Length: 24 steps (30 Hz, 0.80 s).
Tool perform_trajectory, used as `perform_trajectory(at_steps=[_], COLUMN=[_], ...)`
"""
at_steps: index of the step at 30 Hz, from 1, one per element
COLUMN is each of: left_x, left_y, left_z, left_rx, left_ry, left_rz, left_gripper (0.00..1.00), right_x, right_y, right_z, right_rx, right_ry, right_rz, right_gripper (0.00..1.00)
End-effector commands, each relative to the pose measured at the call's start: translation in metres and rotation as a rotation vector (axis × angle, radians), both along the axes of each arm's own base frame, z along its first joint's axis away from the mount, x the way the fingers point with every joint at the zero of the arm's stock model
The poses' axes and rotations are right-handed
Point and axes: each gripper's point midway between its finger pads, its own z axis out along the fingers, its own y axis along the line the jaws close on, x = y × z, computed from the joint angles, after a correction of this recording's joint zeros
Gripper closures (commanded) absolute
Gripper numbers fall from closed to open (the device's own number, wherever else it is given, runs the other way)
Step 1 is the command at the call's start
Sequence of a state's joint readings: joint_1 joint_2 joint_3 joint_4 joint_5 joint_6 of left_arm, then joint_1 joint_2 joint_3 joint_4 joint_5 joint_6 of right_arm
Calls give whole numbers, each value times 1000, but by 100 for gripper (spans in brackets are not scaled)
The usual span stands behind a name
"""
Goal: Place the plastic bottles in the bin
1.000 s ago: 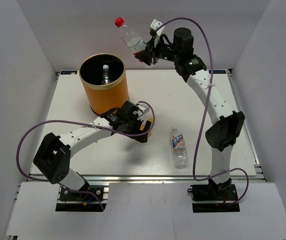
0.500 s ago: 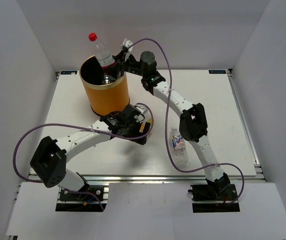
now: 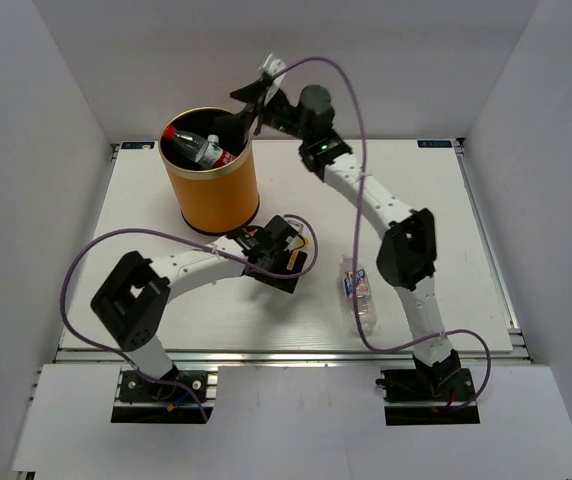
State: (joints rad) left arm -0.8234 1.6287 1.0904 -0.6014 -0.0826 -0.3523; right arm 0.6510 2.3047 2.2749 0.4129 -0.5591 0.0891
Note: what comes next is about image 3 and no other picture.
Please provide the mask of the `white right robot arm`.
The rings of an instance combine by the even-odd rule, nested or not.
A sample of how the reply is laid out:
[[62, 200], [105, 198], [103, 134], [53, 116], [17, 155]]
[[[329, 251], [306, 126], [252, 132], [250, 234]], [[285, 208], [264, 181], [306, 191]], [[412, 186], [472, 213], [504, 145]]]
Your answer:
[[308, 85], [297, 104], [291, 104], [275, 80], [263, 74], [230, 96], [244, 107], [218, 117], [217, 130], [248, 139], [269, 126], [299, 139], [298, 152], [306, 169], [353, 204], [357, 218], [373, 227], [381, 240], [377, 270], [399, 296], [411, 331], [418, 388], [429, 398], [443, 397], [452, 389], [461, 363], [445, 334], [435, 293], [432, 212], [411, 208], [366, 174], [361, 160], [334, 129], [335, 110], [326, 88]]

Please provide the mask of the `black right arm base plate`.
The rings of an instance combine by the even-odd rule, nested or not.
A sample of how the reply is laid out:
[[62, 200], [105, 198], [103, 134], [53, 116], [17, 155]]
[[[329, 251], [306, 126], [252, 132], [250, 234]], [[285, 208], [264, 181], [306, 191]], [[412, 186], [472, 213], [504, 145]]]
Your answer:
[[450, 426], [480, 423], [475, 388], [468, 368], [432, 393], [411, 369], [382, 370], [375, 385], [384, 397], [387, 426]]

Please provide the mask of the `blue label water bottle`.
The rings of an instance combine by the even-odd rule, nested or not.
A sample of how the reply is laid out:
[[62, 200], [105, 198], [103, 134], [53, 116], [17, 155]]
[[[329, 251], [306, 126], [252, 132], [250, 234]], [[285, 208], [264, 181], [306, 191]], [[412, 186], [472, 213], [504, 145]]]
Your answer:
[[356, 269], [353, 269], [352, 262], [351, 256], [343, 255], [339, 265], [340, 309], [349, 335], [355, 337], [359, 335], [356, 322], [358, 316], [364, 335], [369, 336], [377, 324], [372, 289], [363, 265], [357, 263]]

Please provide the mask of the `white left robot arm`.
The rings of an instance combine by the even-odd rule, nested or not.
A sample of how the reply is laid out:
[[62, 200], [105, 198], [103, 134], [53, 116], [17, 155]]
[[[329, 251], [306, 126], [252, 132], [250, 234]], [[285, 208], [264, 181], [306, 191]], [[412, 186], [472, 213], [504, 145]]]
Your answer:
[[170, 302], [208, 284], [238, 277], [292, 294], [311, 264], [303, 235], [276, 215], [264, 227], [242, 227], [175, 255], [151, 259], [128, 252], [90, 306], [130, 363], [143, 373], [146, 391], [165, 399], [175, 392], [180, 379], [157, 336]]

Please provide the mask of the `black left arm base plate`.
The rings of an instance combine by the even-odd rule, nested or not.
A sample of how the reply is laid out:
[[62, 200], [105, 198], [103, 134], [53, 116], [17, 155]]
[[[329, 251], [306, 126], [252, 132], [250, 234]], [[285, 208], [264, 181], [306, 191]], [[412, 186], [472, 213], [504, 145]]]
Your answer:
[[[216, 396], [217, 373], [206, 370], [179, 371], [178, 381], [198, 397], [210, 417]], [[123, 370], [113, 403], [114, 424], [205, 424], [192, 396], [184, 389], [146, 382], [134, 371]]]

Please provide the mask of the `red label water bottle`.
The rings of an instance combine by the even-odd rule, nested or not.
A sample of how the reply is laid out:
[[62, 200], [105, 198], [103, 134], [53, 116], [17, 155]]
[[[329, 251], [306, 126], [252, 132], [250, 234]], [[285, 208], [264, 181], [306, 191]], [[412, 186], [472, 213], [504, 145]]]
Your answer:
[[198, 170], [218, 169], [236, 160], [235, 155], [219, 145], [217, 136], [204, 138], [169, 125], [165, 128], [162, 138], [169, 141], [178, 154]]

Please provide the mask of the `yellow cap orange label bottle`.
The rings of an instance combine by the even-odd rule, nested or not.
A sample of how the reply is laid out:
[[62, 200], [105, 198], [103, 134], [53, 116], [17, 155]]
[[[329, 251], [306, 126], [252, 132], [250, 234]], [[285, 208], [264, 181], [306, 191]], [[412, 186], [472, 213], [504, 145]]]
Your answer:
[[288, 217], [286, 221], [297, 233], [296, 239], [292, 240], [289, 246], [291, 253], [295, 254], [300, 251], [307, 252], [312, 240], [306, 236], [305, 225], [301, 221], [291, 217]]

